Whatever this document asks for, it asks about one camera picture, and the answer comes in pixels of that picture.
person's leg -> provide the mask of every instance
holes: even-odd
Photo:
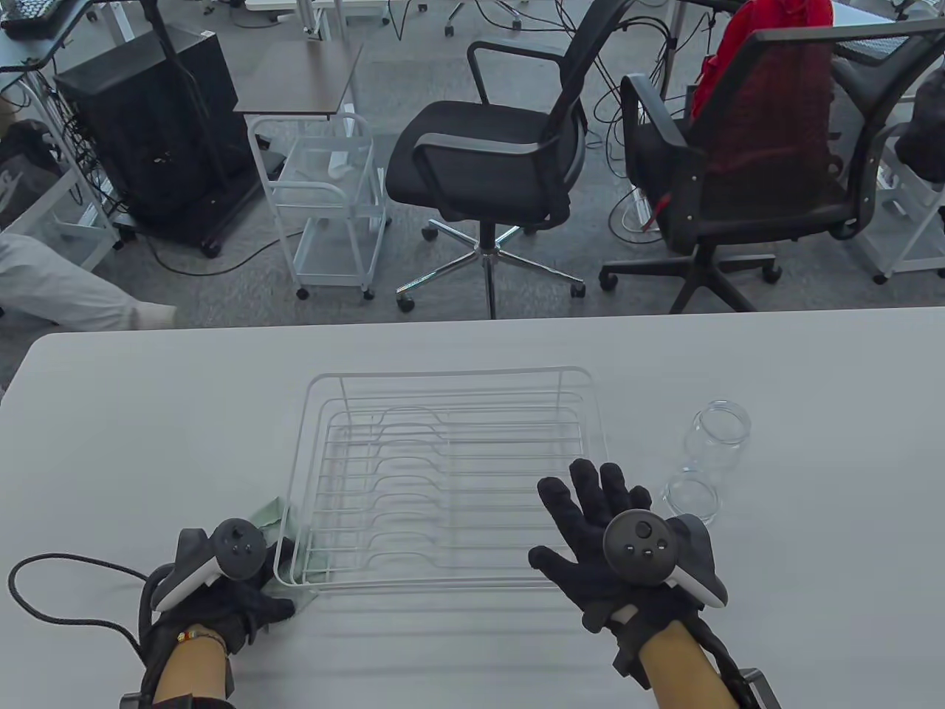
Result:
[[[41,241],[0,233],[0,307],[76,330],[174,326],[175,308],[143,303],[59,256]]]

gloved hand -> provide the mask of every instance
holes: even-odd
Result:
[[[628,493],[624,474],[614,463],[601,466],[599,481],[593,464],[584,458],[575,460],[570,471],[580,508],[556,477],[540,480],[538,494],[577,562],[547,546],[531,549],[528,562],[584,611],[585,628],[613,632],[621,650],[614,667],[648,688],[637,657],[640,648],[674,620],[695,619],[703,606],[678,586],[634,586],[617,576],[604,557],[604,531],[610,520],[624,510],[650,509],[652,498],[646,488],[637,486]],[[675,527],[673,520],[667,523]]]
[[[283,539],[280,562],[291,557],[294,548],[291,540]],[[178,634],[191,626],[201,625],[216,632],[226,644],[227,653],[235,654],[248,641],[252,645],[260,628],[292,617],[295,604],[291,600],[272,598],[261,590],[273,577],[275,557],[276,545],[273,545],[266,550],[266,561],[254,576],[244,581],[220,577],[210,586],[201,586],[170,611],[162,613],[153,624],[149,623],[149,600],[142,603],[142,613],[146,613],[146,617],[139,617],[146,666],[143,695],[153,696],[164,666],[178,644]]]

gray carpet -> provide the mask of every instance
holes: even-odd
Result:
[[[398,42],[390,26],[368,18],[352,20],[352,34],[367,42],[358,69],[359,111],[370,121],[378,134],[383,156],[389,154],[400,130],[425,104],[443,98],[475,100],[475,89],[465,59],[466,45],[472,39],[493,34],[510,35],[488,26],[475,6],[470,5],[455,20],[456,35],[443,36],[443,25],[452,2],[428,0],[430,10],[407,14],[404,40]],[[577,19],[586,0],[567,0]],[[506,22],[507,17],[484,3],[490,17]],[[547,0],[535,0],[527,11],[553,17],[553,6]],[[228,9],[203,16],[200,4],[185,0],[164,0],[163,11],[169,21],[182,22],[216,31],[227,56],[237,85],[256,66],[267,43],[277,38],[299,36],[299,26],[292,22],[266,29],[236,27],[232,18],[244,24],[261,24],[266,18],[238,10],[229,16]],[[403,5],[395,4],[398,24]],[[647,13],[665,17],[667,9],[646,9]],[[140,11],[129,5],[129,16],[136,31],[146,24]],[[684,36],[696,24],[699,12],[689,13]],[[526,27],[541,26],[525,20]],[[722,22],[716,28],[713,43],[721,34]],[[560,33],[523,35],[544,43],[562,43]],[[682,93],[681,87],[691,82],[706,51],[707,36],[698,32],[682,49],[670,95]],[[619,77],[630,72],[649,73],[660,47],[660,37],[652,30],[635,27],[618,33],[608,42],[603,53],[610,71]],[[60,57],[60,68],[90,56],[108,46],[101,23],[83,23],[75,40]],[[529,108],[547,109],[557,95],[556,70],[552,65],[538,69],[530,60],[502,56],[484,58],[484,72],[490,93],[496,102],[517,103]],[[588,108],[604,92],[600,76],[592,72],[585,89]],[[613,102],[602,106],[602,114],[612,114]],[[592,121],[592,128],[603,128]],[[623,169],[617,161],[616,166]],[[589,152],[583,173],[571,195],[572,216],[564,225],[534,237],[518,236],[509,249],[528,258],[569,271],[588,280],[587,297],[573,300],[567,285],[547,281],[521,271],[500,270],[497,275],[499,313],[502,318],[548,318],[600,315],[644,315],[665,312],[679,282],[670,279],[624,278],[613,293],[602,293],[595,275],[602,261],[618,258],[650,257],[665,253],[661,244],[630,247],[617,241],[608,231],[608,214],[614,203],[627,191],[627,183],[608,170],[602,149]],[[468,268],[456,276],[421,289],[416,293],[416,309],[409,315],[396,307],[393,291],[398,285],[431,270],[461,252],[456,242],[441,237],[428,244],[420,237],[424,220],[432,216],[428,210],[392,204],[389,212],[393,223],[378,264],[373,302],[362,300],[356,288],[315,288],[312,298],[296,299],[286,265],[277,248],[270,249],[249,264],[228,275],[213,278],[190,278],[161,269],[141,241],[112,254],[97,273],[126,289],[142,300],[171,303],[178,307],[180,325],[184,327],[232,327],[245,325],[289,325],[339,322],[387,322],[411,320],[473,320],[485,317],[482,273]],[[622,209],[616,213],[619,224]],[[462,227],[473,229],[472,224]],[[272,220],[266,206],[259,200],[232,227],[222,255],[208,261],[186,248],[158,242],[164,260],[175,268],[206,272],[234,264],[274,238]],[[945,281],[933,272],[905,274],[893,278],[885,286],[870,280],[857,249],[841,244],[828,235],[812,236],[799,243],[775,247],[784,268],[777,285],[762,282],[757,273],[736,274],[732,280],[762,310],[795,310],[815,308],[898,307],[937,305],[945,303]],[[687,312],[725,311],[715,296],[700,291]],[[0,320],[0,384],[12,377],[29,345],[42,335],[57,330],[48,323],[27,316],[10,314]]]

dish rack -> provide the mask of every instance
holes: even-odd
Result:
[[[282,520],[297,542],[277,578],[320,591],[548,585],[528,549],[563,543],[536,484],[578,457],[607,458],[578,368],[322,375]]]

bracelet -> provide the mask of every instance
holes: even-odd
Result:
[[[180,643],[186,643],[188,640],[194,640],[195,638],[199,638],[199,637],[206,637],[206,638],[210,638],[211,640],[215,640],[215,641],[216,641],[217,643],[219,643],[220,646],[223,648],[223,654],[224,654],[224,655],[229,655],[229,654],[230,654],[230,651],[227,649],[227,644],[226,644],[225,642],[223,642],[223,638],[221,638],[219,635],[216,635],[215,633],[212,633],[212,632],[206,632],[206,631],[184,631],[184,632],[179,632],[179,633],[178,633],[178,645],[179,645]]]

